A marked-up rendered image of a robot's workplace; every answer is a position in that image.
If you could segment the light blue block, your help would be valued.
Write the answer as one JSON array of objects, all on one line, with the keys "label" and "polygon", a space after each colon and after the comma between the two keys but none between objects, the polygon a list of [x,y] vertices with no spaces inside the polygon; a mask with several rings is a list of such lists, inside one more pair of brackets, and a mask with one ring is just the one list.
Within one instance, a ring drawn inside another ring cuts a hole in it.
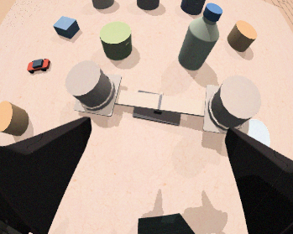
[{"label": "light blue block", "polygon": [[56,29],[56,32],[59,36],[66,37],[69,39],[73,38],[75,36],[75,33],[77,33],[79,30],[77,20],[65,16],[62,16],[53,25],[53,28]]}]

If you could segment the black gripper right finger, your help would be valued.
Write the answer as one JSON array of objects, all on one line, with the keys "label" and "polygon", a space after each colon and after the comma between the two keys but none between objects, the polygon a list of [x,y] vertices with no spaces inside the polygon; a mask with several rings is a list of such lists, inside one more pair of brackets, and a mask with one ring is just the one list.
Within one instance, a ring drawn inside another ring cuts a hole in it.
[{"label": "black gripper right finger", "polygon": [[225,143],[248,234],[284,234],[293,226],[293,160],[235,127]]}]

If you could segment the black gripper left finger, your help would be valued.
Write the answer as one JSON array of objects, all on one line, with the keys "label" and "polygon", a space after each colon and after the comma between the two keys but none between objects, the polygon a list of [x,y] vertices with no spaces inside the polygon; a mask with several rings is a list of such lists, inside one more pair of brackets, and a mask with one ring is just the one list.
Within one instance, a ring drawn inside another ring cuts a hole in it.
[{"label": "black gripper left finger", "polygon": [[0,146],[0,194],[32,234],[48,234],[91,137],[89,117]]}]

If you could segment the brown cylinder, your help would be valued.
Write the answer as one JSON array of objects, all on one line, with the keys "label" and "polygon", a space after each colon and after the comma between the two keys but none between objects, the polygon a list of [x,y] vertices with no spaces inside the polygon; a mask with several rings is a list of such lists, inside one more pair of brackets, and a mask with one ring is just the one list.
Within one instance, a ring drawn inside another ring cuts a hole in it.
[{"label": "brown cylinder", "polygon": [[29,115],[23,108],[2,101],[0,103],[0,132],[14,136],[23,135],[29,125]]},{"label": "brown cylinder", "polygon": [[227,36],[227,42],[232,49],[237,50],[239,53],[248,49],[257,38],[257,33],[253,26],[242,20],[237,21],[230,32]]}]

